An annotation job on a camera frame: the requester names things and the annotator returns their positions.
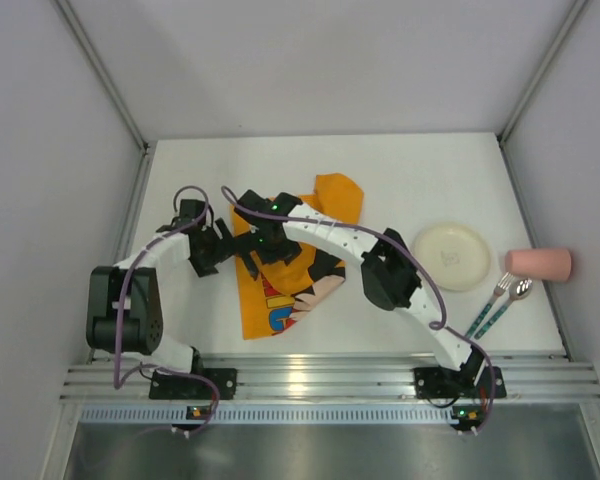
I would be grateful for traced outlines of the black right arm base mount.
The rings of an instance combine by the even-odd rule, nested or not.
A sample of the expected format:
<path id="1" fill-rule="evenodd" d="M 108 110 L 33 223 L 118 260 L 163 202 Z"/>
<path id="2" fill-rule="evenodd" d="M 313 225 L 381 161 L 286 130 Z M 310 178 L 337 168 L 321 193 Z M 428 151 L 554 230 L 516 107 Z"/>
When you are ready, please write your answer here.
<path id="1" fill-rule="evenodd" d="M 494 388 L 493 397 L 507 396 L 502 371 L 498 367 L 485 367 L 478 380 L 470 380 L 459 372 L 441 367 L 418 367 L 413 370 L 416 397 L 423 400 L 479 399 L 488 397 Z"/>

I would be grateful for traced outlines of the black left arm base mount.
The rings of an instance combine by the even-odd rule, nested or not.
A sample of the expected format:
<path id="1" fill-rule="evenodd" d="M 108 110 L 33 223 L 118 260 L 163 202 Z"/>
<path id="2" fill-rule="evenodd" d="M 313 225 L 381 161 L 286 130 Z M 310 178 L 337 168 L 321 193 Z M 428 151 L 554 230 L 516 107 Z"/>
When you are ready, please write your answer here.
<path id="1" fill-rule="evenodd" d="M 202 376 L 218 389 L 201 380 L 154 372 L 151 378 L 149 398 L 151 400 L 232 400 L 236 393 L 238 371 L 234 368 L 205 368 Z"/>

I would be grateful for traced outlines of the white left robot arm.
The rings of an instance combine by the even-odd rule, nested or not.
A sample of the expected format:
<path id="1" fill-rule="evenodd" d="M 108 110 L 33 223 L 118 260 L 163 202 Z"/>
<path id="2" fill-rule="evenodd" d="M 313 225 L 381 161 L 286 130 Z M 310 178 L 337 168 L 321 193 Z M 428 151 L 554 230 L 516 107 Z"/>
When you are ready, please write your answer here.
<path id="1" fill-rule="evenodd" d="M 199 351 L 164 332 L 159 280 L 181 266 L 199 278 L 218 273 L 217 265 L 233 255 L 232 236 L 203 200 L 184 199 L 167 225 L 149 243 L 113 266 L 90 274 L 86 340 L 113 355 L 114 383 L 126 377 L 125 356 L 151 368 L 200 375 Z"/>

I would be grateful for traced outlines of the orange cartoon mouse placemat cloth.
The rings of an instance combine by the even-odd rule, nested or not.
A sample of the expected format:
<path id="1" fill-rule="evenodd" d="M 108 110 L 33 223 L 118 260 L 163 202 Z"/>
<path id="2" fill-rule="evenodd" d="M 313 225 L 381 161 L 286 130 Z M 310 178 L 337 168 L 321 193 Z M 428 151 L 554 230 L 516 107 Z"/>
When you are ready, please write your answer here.
<path id="1" fill-rule="evenodd" d="M 362 211 L 364 192 L 341 173 L 318 175 L 314 192 L 300 199 L 315 210 L 344 223 L 355 224 Z M 256 278 L 244 261 L 235 260 L 242 337 L 256 340 L 280 335 L 299 323 L 346 281 L 345 262 L 308 244 L 290 264 L 263 264 Z"/>

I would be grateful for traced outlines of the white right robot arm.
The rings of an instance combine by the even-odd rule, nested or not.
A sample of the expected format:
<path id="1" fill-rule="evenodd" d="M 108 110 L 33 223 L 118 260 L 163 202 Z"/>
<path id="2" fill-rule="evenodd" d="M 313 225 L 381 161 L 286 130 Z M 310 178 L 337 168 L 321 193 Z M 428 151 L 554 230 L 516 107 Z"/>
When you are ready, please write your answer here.
<path id="1" fill-rule="evenodd" d="M 448 311 L 439 288 L 410 253 L 400 234 L 380 233 L 329 217 L 299 197 L 281 193 L 273 199 L 253 190 L 237 197 L 221 188 L 234 212 L 247 224 L 247 261 L 288 267 L 304 245 L 358 269 L 366 299 L 375 307 L 414 322 L 428 335 L 439 367 L 462 385 L 475 386 L 482 373 L 494 375 L 489 355 L 475 341 L 447 323 Z"/>

